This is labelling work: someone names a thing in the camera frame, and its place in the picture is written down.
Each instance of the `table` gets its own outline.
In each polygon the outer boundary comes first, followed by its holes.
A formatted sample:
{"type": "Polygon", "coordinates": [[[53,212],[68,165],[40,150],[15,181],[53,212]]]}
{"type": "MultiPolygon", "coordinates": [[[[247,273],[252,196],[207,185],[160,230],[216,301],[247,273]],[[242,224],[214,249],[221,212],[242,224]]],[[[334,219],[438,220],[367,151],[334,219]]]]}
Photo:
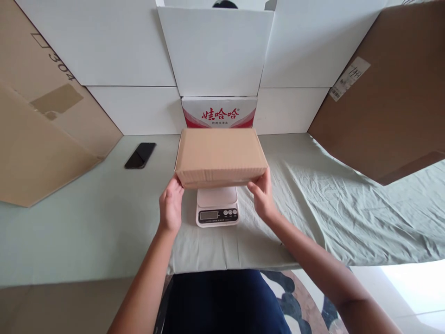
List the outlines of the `table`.
{"type": "MultiPolygon", "coordinates": [[[[159,223],[159,195],[174,173],[179,135],[125,136],[106,160],[31,208],[0,202],[0,286],[133,276],[159,223]],[[140,142],[156,142],[147,166],[124,164],[140,142]]],[[[350,265],[445,257],[445,163],[383,187],[329,156],[306,134],[264,135],[278,209],[350,265]]],[[[168,273],[298,264],[239,187],[241,221],[199,228],[196,191],[168,273]]]]}

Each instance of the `kitchen scale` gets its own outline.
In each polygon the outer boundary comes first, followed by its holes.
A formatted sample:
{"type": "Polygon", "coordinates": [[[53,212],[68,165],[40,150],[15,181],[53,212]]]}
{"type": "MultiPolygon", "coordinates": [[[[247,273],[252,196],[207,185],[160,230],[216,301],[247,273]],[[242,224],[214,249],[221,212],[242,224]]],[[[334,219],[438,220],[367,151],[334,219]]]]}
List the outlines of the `kitchen scale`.
{"type": "Polygon", "coordinates": [[[236,225],[240,220],[236,187],[198,189],[196,224],[199,227],[236,225]]]}

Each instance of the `brown cardboard box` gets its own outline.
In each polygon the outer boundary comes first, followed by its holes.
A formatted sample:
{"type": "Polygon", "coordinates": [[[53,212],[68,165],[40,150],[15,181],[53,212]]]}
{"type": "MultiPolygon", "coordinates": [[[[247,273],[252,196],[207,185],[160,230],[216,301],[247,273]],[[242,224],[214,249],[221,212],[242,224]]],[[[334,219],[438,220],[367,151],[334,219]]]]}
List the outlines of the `brown cardboard box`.
{"type": "Polygon", "coordinates": [[[0,200],[31,206],[122,134],[13,0],[0,2],[0,49],[0,200]]]}
{"type": "Polygon", "coordinates": [[[444,43],[445,1],[383,10],[309,134],[383,185],[444,159],[444,43]],[[357,57],[370,67],[360,68],[357,57]]]}
{"type": "Polygon", "coordinates": [[[246,185],[266,169],[255,129],[182,130],[175,172],[186,189],[246,185]]]}

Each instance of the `label sticker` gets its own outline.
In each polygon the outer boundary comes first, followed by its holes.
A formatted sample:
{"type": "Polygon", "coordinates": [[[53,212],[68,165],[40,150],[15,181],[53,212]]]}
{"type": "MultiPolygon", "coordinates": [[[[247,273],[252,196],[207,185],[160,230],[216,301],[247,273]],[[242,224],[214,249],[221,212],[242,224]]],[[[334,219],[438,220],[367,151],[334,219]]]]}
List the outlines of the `label sticker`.
{"type": "Polygon", "coordinates": [[[343,72],[334,87],[329,90],[329,95],[337,102],[344,93],[354,84],[355,81],[371,66],[366,60],[360,57],[355,58],[351,65],[343,72]]]}

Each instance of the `black smartphone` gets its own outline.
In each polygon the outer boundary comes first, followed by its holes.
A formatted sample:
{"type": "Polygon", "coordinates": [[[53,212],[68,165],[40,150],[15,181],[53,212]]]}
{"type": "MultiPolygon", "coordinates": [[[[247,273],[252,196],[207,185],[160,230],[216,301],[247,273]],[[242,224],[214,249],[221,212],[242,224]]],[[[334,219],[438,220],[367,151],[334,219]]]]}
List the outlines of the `black smartphone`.
{"type": "Polygon", "coordinates": [[[136,151],[133,152],[130,159],[128,159],[125,164],[125,168],[144,168],[147,164],[150,155],[152,155],[156,143],[141,143],[137,147],[136,151]]]}

